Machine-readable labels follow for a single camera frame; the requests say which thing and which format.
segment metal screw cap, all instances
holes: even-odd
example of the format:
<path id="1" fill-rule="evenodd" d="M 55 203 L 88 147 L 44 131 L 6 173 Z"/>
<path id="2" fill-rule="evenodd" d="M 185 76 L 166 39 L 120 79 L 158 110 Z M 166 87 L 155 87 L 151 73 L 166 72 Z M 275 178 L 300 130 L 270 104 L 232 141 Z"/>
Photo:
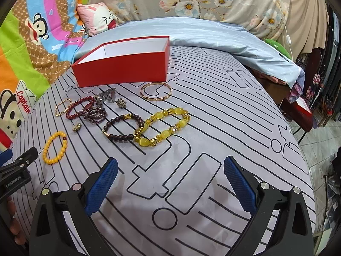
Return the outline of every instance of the metal screw cap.
<path id="1" fill-rule="evenodd" d="M 82 187 L 82 184 L 76 183 L 72 186 L 72 189 L 74 191 L 79 191 L 81 189 L 81 187 Z"/>
<path id="2" fill-rule="evenodd" d="M 294 187 L 294 192 L 297 193 L 297 194 L 300 194 L 300 193 L 301 193 L 301 190 L 300 190 L 300 188 L 298 188 L 298 187 Z"/>
<path id="3" fill-rule="evenodd" d="M 260 186 L 262 189 L 269 189 L 270 188 L 269 184 L 266 182 L 261 183 Z"/>
<path id="4" fill-rule="evenodd" d="M 48 189 L 43 189 L 43 190 L 42 190 L 42 195 L 47 195 L 47 194 L 48 194 L 48 192 L 49 192 L 49 190 L 48 190 Z"/>

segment colorful cartoon blanket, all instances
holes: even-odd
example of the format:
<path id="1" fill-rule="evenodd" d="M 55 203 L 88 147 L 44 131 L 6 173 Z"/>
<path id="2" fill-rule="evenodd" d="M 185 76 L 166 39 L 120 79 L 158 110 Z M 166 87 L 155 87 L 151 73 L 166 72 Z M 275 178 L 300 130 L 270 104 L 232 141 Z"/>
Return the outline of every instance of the colorful cartoon blanket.
<path id="1" fill-rule="evenodd" d="M 17 0 L 0 27 L 0 152 L 86 39 L 77 3 Z"/>

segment gold chain bracelet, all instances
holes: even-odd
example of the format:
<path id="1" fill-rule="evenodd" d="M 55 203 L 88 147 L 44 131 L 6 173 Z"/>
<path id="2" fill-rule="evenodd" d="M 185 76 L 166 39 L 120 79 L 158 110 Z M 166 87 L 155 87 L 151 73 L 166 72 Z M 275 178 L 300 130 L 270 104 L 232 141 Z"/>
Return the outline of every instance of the gold chain bracelet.
<path id="1" fill-rule="evenodd" d="M 143 132 L 144 128 L 140 128 L 135 130 L 134 134 L 134 140 L 139 143 L 141 146 L 156 146 L 157 143 L 165 140 L 168 138 L 171 134 L 174 134 L 175 132 L 179 131 L 182 127 L 185 127 L 187 125 L 187 122 L 190 121 L 191 117 L 188 114 L 188 111 L 184 110 L 183 108 L 170 108 L 165 109 L 162 112 L 157 112 L 154 115 L 152 115 L 150 118 L 148 118 L 145 123 L 150 126 L 154 121 L 157 119 L 161 119 L 167 115 L 171 114 L 177 114 L 182 115 L 182 119 L 176 123 L 174 126 L 170 127 L 167 130 L 162 131 L 160 134 L 156 135 L 155 137 L 151 138 L 150 140 L 148 138 L 141 137 L 141 133 Z"/>
<path id="2" fill-rule="evenodd" d="M 62 112 L 57 113 L 58 107 L 59 107 L 61 104 L 65 103 L 66 101 L 70 101 L 69 106 L 68 106 L 65 110 L 63 110 Z M 56 111 L 55 111 L 55 115 L 56 115 L 56 116 L 61 116 L 63 113 L 66 113 L 66 112 L 68 111 L 68 109 L 70 108 L 71 104 L 73 104 L 73 102 L 72 102 L 72 100 L 69 99 L 69 98 L 66 98 L 64 101 L 62 101 L 62 102 L 60 102 L 59 104 L 57 104 L 57 106 L 56 106 Z"/>

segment monkey cartoon print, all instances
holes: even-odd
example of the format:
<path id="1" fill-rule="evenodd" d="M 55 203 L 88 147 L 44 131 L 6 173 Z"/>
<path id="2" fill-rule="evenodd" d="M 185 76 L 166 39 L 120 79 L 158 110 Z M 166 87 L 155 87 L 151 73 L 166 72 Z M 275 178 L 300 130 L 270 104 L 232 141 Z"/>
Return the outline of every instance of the monkey cartoon print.
<path id="1" fill-rule="evenodd" d="M 27 18 L 25 25 L 30 29 L 30 38 L 36 45 L 40 45 L 40 38 L 48 39 L 48 26 L 46 20 L 41 16 L 40 13 L 36 13 L 33 22 Z"/>

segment light blue blanket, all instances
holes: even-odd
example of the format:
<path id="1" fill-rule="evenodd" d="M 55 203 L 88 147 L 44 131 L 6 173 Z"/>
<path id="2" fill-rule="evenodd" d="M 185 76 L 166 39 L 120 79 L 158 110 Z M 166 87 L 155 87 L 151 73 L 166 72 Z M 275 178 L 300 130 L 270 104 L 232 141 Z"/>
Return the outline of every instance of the light blue blanket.
<path id="1" fill-rule="evenodd" d="M 169 35 L 171 46 L 194 46 L 229 52 L 242 64 L 285 81 L 290 88 L 304 71 L 276 49 L 239 25 L 184 17 L 165 17 L 128 22 L 89 37 L 76 52 L 78 59 L 106 42 L 152 35 Z"/>

